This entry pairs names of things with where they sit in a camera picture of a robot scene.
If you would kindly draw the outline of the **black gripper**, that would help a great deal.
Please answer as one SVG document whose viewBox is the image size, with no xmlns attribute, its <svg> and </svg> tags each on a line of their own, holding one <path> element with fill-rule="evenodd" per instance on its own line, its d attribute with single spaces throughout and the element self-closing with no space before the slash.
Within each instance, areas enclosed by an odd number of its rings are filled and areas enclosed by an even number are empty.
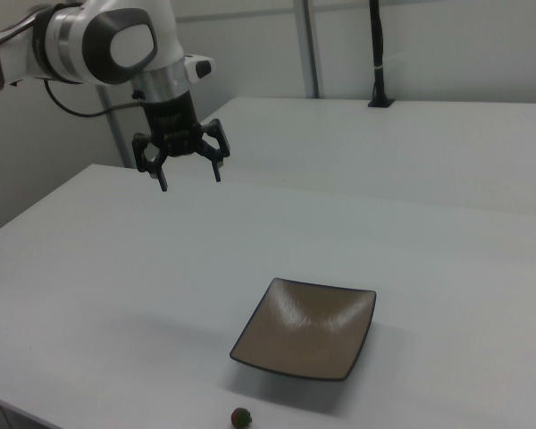
<svg viewBox="0 0 536 429">
<path fill-rule="evenodd" d="M 189 91 L 168 101 L 145 102 L 143 110 L 151 137 L 143 133 L 133 136 L 132 149 L 139 172 L 147 172 L 158 181 L 162 192 L 166 192 L 168 183 L 163 173 L 166 158 L 192 155 L 197 152 L 196 143 L 200 142 L 199 154 L 211 162 L 215 180 L 221 181 L 220 169 L 224 159 L 230 156 L 229 142 L 219 119 L 211 120 L 200 130 Z M 203 133 L 214 139 L 218 147 L 212 147 L 202 139 Z M 151 143 L 158 148 L 158 152 L 154 159 L 149 160 L 145 151 Z"/>
</svg>

